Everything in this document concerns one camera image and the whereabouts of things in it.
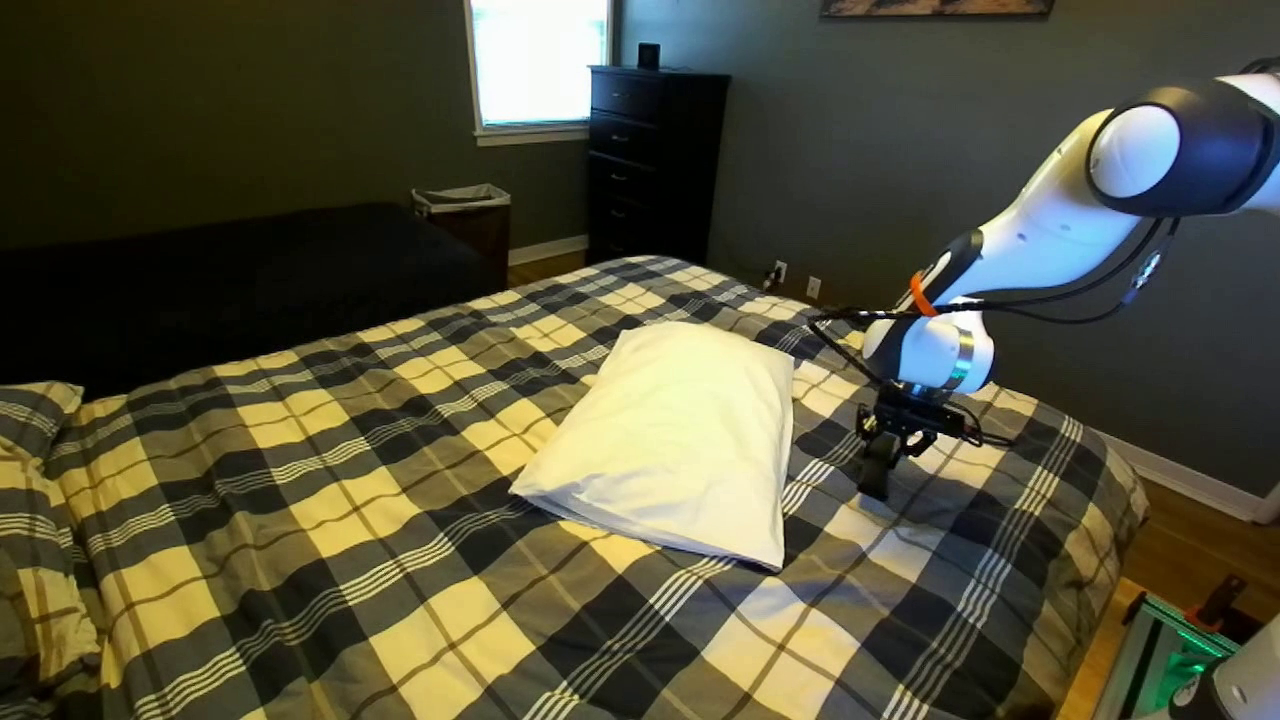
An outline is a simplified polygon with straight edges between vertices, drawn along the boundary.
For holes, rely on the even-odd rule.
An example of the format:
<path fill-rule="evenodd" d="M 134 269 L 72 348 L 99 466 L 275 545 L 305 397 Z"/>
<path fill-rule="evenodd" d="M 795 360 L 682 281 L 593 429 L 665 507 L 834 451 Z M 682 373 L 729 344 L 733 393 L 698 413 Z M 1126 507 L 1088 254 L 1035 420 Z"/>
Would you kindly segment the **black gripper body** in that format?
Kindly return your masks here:
<path fill-rule="evenodd" d="M 866 495 L 885 502 L 890 477 L 906 457 L 920 457 L 936 438 L 968 438 L 971 420 L 934 393 L 908 393 L 882 386 L 869 403 L 858 410 L 858 468 L 854 482 Z"/>

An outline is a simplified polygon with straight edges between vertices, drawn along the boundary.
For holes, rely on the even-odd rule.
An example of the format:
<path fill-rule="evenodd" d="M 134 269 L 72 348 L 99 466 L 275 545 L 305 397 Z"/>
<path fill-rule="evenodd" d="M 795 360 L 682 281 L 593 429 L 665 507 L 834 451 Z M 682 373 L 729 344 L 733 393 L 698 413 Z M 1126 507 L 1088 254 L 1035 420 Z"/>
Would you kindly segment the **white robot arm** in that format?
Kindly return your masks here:
<path fill-rule="evenodd" d="M 1081 119 L 1020 197 L 920 269 L 878 308 L 866 373 L 878 403 L 858 413 L 858 485 L 885 502 L 890 472 L 936 438 L 975 438 L 947 410 L 987 386 L 996 344 L 985 313 L 1002 291 L 1069 289 L 1096 273 L 1139 220 L 1280 208 L 1280 69 L 1164 84 Z"/>

